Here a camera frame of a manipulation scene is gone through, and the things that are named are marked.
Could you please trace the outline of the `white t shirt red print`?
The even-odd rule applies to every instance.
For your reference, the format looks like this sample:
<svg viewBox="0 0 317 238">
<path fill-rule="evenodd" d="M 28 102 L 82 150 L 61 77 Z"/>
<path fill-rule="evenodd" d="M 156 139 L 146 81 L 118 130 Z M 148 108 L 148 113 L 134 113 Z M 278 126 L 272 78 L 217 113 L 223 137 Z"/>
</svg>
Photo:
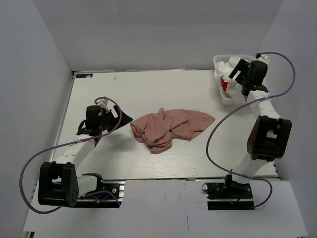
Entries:
<svg viewBox="0 0 317 238">
<path fill-rule="evenodd" d="M 214 73 L 214 81 L 217 84 L 224 105 L 240 106 L 245 103 L 244 96 L 241 93 L 242 86 L 236 80 L 228 77 L 227 74 Z"/>
</svg>

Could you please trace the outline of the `pink t shirt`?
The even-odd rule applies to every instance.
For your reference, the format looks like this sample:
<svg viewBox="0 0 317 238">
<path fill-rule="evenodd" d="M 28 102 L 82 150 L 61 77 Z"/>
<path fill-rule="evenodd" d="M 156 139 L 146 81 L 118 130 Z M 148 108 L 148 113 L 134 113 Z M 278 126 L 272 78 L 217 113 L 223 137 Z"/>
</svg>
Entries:
<svg viewBox="0 0 317 238">
<path fill-rule="evenodd" d="M 173 139 L 191 141 L 205 131 L 215 118 L 209 114 L 185 109 L 165 110 L 144 115 L 130 123 L 135 139 L 153 154 L 171 148 Z"/>
</svg>

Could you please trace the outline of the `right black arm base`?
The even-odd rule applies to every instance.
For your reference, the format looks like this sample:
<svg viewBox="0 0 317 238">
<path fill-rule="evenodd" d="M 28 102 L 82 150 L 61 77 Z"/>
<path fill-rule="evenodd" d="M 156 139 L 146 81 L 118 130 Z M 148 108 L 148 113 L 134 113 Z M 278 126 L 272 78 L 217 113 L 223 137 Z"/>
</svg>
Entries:
<svg viewBox="0 0 317 238">
<path fill-rule="evenodd" d="M 228 187 L 225 183 L 206 182 L 202 192 L 207 195 L 209 211 L 254 210 L 251 186 L 246 188 Z"/>
</svg>

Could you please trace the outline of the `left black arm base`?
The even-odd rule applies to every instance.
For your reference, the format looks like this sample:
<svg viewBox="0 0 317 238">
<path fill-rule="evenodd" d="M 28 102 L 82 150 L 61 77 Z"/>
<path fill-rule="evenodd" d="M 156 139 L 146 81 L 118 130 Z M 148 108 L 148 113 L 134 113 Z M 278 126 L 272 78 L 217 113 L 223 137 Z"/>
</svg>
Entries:
<svg viewBox="0 0 317 238">
<path fill-rule="evenodd" d="M 101 191 L 77 200 L 75 208 L 119 208 L 124 196 L 124 180 L 104 180 Z"/>
</svg>

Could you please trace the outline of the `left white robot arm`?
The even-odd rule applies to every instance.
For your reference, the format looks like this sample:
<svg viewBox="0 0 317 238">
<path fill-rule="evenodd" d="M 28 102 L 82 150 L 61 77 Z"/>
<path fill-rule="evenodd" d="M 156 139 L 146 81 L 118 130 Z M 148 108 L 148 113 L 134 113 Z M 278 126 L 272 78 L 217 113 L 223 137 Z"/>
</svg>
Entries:
<svg viewBox="0 0 317 238">
<path fill-rule="evenodd" d="M 132 118 L 118 106 L 112 110 L 93 105 L 86 108 L 86 118 L 79 124 L 76 143 L 51 162 L 40 167 L 38 202 L 41 205 L 74 207 L 84 196 L 99 198 L 104 194 L 102 175 L 85 173 L 77 175 L 77 169 L 88 154 L 96 148 L 104 131 L 117 130 Z"/>
</svg>

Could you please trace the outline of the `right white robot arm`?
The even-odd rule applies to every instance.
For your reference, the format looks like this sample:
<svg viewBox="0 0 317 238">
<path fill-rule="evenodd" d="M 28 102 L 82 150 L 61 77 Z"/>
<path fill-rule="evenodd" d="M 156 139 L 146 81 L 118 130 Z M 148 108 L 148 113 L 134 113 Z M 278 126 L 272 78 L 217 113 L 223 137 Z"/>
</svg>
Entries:
<svg viewBox="0 0 317 238">
<path fill-rule="evenodd" d="M 250 103 L 256 122 L 247 140 L 247 154 L 225 177 L 224 193 L 231 198 L 246 190 L 251 178 L 266 164 L 281 158 L 286 150 L 292 123 L 283 119 L 268 100 L 263 85 L 268 65 L 262 59 L 248 62 L 240 59 L 229 78 L 242 86 L 241 93 Z"/>
</svg>

